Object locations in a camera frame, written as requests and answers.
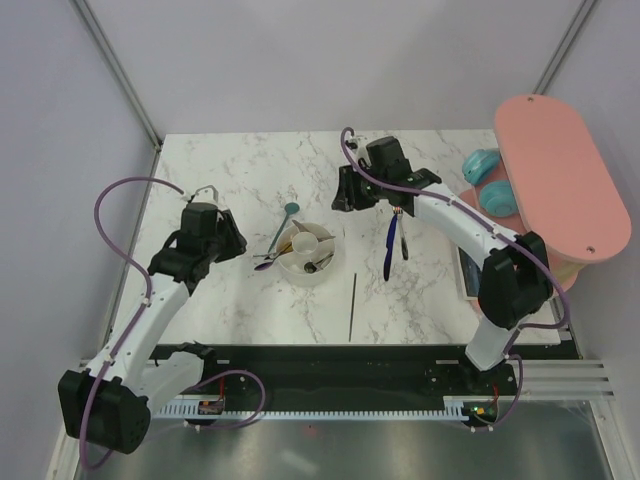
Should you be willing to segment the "white round divided container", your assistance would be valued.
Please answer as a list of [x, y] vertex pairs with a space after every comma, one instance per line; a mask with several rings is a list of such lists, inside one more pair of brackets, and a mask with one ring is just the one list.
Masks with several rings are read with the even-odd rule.
[[[342, 246], [338, 239], [323, 225], [312, 222], [292, 221], [280, 235], [275, 252], [282, 248], [285, 242], [291, 240], [293, 251], [283, 254], [276, 259], [276, 265], [283, 277], [294, 286], [315, 287], [334, 277], [344, 260]], [[314, 274], [304, 272], [304, 264], [316, 261], [327, 254], [333, 253], [330, 262]]]

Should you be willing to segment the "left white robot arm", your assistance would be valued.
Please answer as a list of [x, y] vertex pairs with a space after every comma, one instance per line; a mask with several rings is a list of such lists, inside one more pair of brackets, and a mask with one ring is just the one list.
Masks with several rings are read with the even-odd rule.
[[180, 226], [141, 272], [145, 287], [127, 324], [116, 329], [81, 371], [68, 370], [58, 383], [68, 436], [129, 454], [142, 443], [154, 413], [192, 387], [208, 393], [219, 369], [210, 348], [180, 346], [154, 371], [146, 369], [169, 323], [209, 274], [214, 263], [241, 256], [247, 242], [233, 215], [218, 205], [207, 185], [187, 199]]

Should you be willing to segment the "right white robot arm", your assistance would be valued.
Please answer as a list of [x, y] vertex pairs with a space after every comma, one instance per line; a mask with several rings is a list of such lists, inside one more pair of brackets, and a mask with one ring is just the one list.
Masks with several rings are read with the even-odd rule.
[[346, 127], [340, 146], [348, 163], [338, 171], [333, 210], [362, 211], [386, 201], [436, 227], [480, 268], [477, 301], [482, 317], [465, 350], [469, 362], [458, 368], [457, 377], [465, 391], [483, 392], [493, 383], [492, 368], [506, 358], [525, 318], [553, 293], [555, 282], [543, 239], [489, 220], [437, 174], [413, 169], [393, 136], [365, 142]]

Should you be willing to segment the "teal plastic spoon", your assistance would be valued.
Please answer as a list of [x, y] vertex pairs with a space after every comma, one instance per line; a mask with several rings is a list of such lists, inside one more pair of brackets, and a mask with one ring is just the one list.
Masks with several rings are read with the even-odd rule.
[[281, 224], [278, 227], [278, 230], [274, 235], [274, 238], [272, 239], [272, 242], [268, 249], [268, 253], [272, 253], [274, 251], [277, 241], [280, 235], [282, 234], [282, 232], [284, 231], [287, 225], [287, 222], [293, 215], [297, 214], [299, 210], [300, 210], [300, 206], [296, 202], [289, 202], [284, 206], [284, 212], [285, 212], [284, 219], [282, 220]]

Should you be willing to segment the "purple long-handled spoon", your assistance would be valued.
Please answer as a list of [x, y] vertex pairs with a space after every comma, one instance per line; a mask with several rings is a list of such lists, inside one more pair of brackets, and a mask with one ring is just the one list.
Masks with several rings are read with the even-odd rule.
[[276, 258], [269, 259], [254, 267], [255, 271], [265, 271], [272, 267], [276, 262]]

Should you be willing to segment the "black small spoon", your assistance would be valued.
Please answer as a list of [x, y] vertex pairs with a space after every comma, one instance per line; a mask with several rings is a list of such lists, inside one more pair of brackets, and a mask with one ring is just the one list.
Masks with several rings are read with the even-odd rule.
[[307, 274], [314, 274], [321, 271], [324, 268], [324, 265], [331, 261], [333, 256], [334, 254], [330, 253], [319, 260], [306, 262], [303, 267], [304, 272]]

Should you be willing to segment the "copper bowl dark spoon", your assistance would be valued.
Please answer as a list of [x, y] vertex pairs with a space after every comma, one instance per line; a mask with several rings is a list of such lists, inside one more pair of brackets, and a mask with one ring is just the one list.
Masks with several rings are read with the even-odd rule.
[[283, 255], [283, 254], [287, 254], [287, 253], [291, 253], [293, 251], [293, 247], [292, 247], [292, 241], [289, 240], [287, 242], [284, 243], [284, 245], [282, 246], [282, 248], [278, 251], [279, 254]]

